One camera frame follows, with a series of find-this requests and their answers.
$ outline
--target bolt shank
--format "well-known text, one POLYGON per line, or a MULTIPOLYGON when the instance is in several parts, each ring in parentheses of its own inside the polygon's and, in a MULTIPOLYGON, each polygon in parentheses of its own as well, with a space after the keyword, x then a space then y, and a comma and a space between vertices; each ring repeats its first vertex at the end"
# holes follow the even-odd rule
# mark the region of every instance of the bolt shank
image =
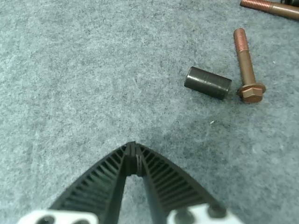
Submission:
POLYGON ((243 85, 256 83, 249 51, 243 50, 238 52, 238 60, 243 85))
POLYGON ((275 15, 299 20, 299 9, 294 6, 282 5, 280 3, 273 2, 273 7, 269 10, 269 12, 275 15))

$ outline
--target gray carpet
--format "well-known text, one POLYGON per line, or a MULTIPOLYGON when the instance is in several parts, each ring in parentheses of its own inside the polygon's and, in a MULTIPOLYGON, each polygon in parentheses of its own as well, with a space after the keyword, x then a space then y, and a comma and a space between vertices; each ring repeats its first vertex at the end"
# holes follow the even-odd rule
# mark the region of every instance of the gray carpet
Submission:
MULTIPOLYGON (((128 141, 161 153, 247 224, 299 222, 299 23, 235 0, 0 0, 0 222, 47 208, 128 141), (246 30, 259 104, 241 86, 246 30), (191 66, 233 80, 217 100, 191 66)), ((128 178, 120 224, 151 223, 128 178)))

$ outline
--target copper bolt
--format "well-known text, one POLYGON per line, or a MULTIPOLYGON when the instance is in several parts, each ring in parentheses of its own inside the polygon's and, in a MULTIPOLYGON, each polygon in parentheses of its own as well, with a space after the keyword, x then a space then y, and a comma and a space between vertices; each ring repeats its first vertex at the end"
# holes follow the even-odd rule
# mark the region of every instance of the copper bolt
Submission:
POLYGON ((240 6, 299 20, 299 8, 264 0, 242 0, 240 6))
POLYGON ((243 86, 238 90, 238 95, 246 103, 260 102, 266 87, 262 83, 256 82, 245 30, 243 28, 236 29, 234 38, 243 82, 243 86))

